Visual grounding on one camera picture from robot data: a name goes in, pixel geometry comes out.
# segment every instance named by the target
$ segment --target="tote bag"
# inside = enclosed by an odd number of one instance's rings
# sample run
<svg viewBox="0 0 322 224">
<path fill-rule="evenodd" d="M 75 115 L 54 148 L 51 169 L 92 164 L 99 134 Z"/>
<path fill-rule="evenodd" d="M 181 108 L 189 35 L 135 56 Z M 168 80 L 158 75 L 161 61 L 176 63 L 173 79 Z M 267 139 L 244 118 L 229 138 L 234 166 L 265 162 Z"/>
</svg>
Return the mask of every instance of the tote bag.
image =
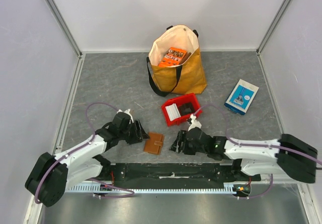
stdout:
<svg viewBox="0 0 322 224">
<path fill-rule="evenodd" d="M 170 47 L 180 48 L 191 53 L 180 65 L 159 67 L 158 64 Z M 159 96 L 176 94 L 200 94 L 207 86 L 205 72 L 201 63 L 198 33 L 185 25 L 170 26 L 153 43 L 146 58 L 149 83 Z"/>
</svg>

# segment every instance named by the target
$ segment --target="gray table surface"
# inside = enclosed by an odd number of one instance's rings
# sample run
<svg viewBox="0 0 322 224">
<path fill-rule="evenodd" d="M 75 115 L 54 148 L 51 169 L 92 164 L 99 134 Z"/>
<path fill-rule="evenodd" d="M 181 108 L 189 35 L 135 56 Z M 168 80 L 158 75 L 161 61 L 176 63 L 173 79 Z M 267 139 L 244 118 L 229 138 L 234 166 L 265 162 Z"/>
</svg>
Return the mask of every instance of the gray table surface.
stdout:
<svg viewBox="0 0 322 224">
<path fill-rule="evenodd" d="M 159 156 L 143 152 L 144 142 L 128 145 L 121 141 L 103 155 L 112 162 L 127 163 L 207 163 L 214 160 L 204 154 L 185 156 L 169 151 L 179 129 L 187 129 L 187 123 L 167 127 L 161 105 L 177 95 L 156 95 L 148 82 L 147 53 L 87 54 L 74 99 L 63 149 L 84 141 L 91 135 L 85 120 L 85 108 L 91 102 L 103 101 L 119 109 L 134 110 L 146 132 L 165 135 L 164 147 Z M 202 52 L 202 62 L 208 86 L 197 95 L 200 105 L 214 103 L 227 113 L 231 136 L 240 139 L 264 140 L 280 136 L 272 102 L 255 52 Z M 259 87 L 246 115 L 241 116 L 224 107 L 224 102 L 239 79 Z M 95 128 L 113 119 L 115 111 L 97 105 L 89 111 Z M 202 129 L 210 135 L 224 135 L 225 123 L 214 108 L 205 108 L 199 117 Z"/>
</svg>

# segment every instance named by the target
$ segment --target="red basket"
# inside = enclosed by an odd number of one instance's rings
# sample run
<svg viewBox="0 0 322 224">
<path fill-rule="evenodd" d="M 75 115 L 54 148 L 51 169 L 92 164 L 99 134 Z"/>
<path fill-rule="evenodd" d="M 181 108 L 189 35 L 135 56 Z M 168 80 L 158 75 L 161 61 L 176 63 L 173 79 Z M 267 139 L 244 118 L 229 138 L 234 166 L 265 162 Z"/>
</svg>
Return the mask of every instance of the red basket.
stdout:
<svg viewBox="0 0 322 224">
<path fill-rule="evenodd" d="M 184 116 L 179 117 L 179 118 L 177 118 L 177 119 L 175 119 L 173 121 L 170 121 L 170 118 L 168 116 L 166 107 L 175 103 L 177 105 L 177 107 L 179 108 L 183 104 L 186 104 L 186 103 L 189 103 L 189 102 L 192 103 L 192 106 L 195 109 L 195 111 L 197 111 L 200 108 L 199 102 L 198 102 L 197 97 L 196 97 L 196 95 L 194 93 L 190 93 L 190 94 L 187 94 L 187 95 L 183 95 L 183 96 L 180 96 L 180 97 L 169 99 L 161 106 L 161 109 L 162 109 L 163 114 L 164 114 L 164 116 L 166 118 L 166 122 L 167 122 L 168 127 L 170 127 L 172 125 L 175 125 L 175 124 L 179 125 L 179 124 L 187 121 L 191 114 L 184 115 Z M 198 117 L 200 115 L 200 113 L 202 113 L 202 110 L 200 110 L 197 113 L 196 117 Z"/>
</svg>

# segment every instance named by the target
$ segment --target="brown wallet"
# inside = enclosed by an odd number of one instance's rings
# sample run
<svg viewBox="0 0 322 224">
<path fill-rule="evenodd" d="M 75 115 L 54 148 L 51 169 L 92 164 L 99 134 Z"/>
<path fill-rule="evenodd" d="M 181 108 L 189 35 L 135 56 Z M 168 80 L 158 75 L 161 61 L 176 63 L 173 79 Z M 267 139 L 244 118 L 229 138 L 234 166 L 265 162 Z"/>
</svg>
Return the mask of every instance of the brown wallet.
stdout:
<svg viewBox="0 0 322 224">
<path fill-rule="evenodd" d="M 143 151 L 149 154 L 159 155 L 163 147 L 165 136 L 156 132 L 149 132 L 148 134 L 150 139 L 145 142 Z"/>
</svg>

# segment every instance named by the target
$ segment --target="product box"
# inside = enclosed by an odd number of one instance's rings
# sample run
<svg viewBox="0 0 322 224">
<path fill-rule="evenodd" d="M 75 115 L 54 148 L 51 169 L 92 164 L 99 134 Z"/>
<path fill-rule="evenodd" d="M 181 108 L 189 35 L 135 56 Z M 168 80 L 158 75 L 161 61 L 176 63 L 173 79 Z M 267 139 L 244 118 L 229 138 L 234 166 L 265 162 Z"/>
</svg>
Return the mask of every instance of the product box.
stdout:
<svg viewBox="0 0 322 224">
<path fill-rule="evenodd" d="M 160 67 L 179 65 L 187 54 L 186 50 L 171 47 L 164 58 L 161 60 Z"/>
<path fill-rule="evenodd" d="M 257 86 L 240 79 L 224 105 L 234 112 L 245 115 L 258 89 Z"/>
</svg>

